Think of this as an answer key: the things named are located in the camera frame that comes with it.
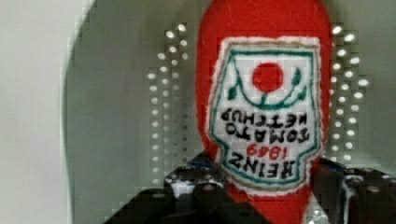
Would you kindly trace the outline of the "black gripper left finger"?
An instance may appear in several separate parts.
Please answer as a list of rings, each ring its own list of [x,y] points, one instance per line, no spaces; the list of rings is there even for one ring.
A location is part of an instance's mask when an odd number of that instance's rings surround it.
[[[104,224],[271,224],[226,192],[224,173],[203,152],[145,189]]]

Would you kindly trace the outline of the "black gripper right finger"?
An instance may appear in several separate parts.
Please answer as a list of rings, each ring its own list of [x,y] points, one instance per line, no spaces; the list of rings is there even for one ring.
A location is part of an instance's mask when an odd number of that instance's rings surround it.
[[[396,180],[373,168],[321,159],[312,190],[330,224],[396,224]]]

